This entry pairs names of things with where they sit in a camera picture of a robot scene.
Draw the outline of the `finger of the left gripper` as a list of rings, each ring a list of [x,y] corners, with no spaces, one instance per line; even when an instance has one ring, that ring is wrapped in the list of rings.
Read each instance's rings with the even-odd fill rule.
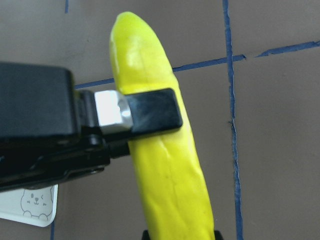
[[[111,159],[129,156],[128,142],[126,140],[119,140],[108,143],[108,154]]]
[[[183,119],[171,88],[123,95],[94,93],[97,120],[104,136],[136,137],[179,129]]]

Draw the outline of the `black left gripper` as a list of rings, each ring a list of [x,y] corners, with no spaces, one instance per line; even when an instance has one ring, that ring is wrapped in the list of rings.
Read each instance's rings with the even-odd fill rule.
[[[95,97],[61,67],[0,65],[0,189],[39,189],[110,164]]]

